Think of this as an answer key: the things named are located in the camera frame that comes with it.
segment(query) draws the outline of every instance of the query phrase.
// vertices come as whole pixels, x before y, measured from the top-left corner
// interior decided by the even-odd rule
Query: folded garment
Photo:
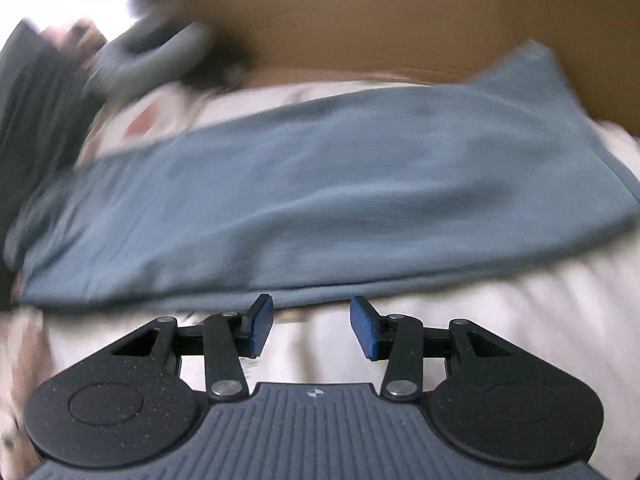
[[[22,203],[57,170],[73,166],[104,103],[84,92],[71,59],[18,24],[0,52],[0,240]],[[0,261],[0,310],[13,275]]]
[[[635,225],[638,197],[531,43],[465,84],[293,105],[95,161],[33,195],[4,255],[39,306],[292,306],[546,264]]]

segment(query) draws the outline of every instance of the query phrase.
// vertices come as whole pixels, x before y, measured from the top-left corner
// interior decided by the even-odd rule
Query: gray ridged panel
[[[310,395],[315,389],[322,394]],[[585,464],[518,474],[443,444],[414,406],[379,399],[368,384],[262,384],[219,404],[181,448],[121,471],[45,463],[31,480],[602,480]]]

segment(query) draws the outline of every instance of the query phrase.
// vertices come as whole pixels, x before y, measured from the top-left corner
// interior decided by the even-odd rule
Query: blue-gray cloth
[[[41,187],[4,254],[22,302],[226,310],[516,272],[640,217],[546,47],[465,84],[278,108]]]

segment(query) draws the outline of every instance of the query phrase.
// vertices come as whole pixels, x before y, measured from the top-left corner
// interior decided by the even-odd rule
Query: folded fabric
[[[18,24],[0,52],[0,243],[22,203],[57,170],[73,166],[103,104],[83,92],[76,65]],[[0,261],[0,310],[13,275]]]
[[[546,47],[465,84],[346,94],[98,160],[4,255],[22,301],[167,309],[378,296],[546,264],[640,217]]]

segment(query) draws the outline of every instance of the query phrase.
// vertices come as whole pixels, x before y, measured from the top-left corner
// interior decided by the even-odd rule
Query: crosshair logo
[[[306,394],[309,397],[313,397],[314,399],[317,399],[318,397],[322,397],[324,395],[324,391],[322,391],[319,388],[314,388],[313,390],[309,390]]]

